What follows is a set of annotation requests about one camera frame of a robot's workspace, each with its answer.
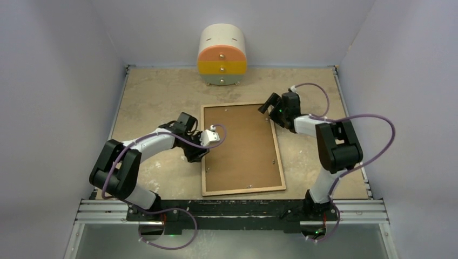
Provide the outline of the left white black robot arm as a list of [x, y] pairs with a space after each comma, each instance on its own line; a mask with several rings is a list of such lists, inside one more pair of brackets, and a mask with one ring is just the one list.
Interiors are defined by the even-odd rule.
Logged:
[[182, 112], [177, 120], [158, 126], [143, 137], [120, 142], [111, 139], [103, 149], [89, 176], [89, 183], [102, 191], [105, 199], [116, 198], [140, 208], [149, 221], [161, 213], [161, 198], [138, 183], [139, 167], [154, 155], [179, 147], [188, 162], [201, 162], [212, 144], [219, 142], [214, 127], [199, 131], [197, 118]]

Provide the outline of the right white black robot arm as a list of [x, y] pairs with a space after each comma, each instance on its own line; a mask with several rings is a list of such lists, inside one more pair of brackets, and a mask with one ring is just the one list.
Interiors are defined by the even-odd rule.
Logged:
[[301, 113], [300, 97], [294, 92], [272, 93], [259, 112], [278, 126], [316, 138], [321, 163], [319, 175], [303, 200], [304, 215], [315, 220], [331, 207], [339, 177], [362, 161], [363, 151], [349, 119], [329, 121]]

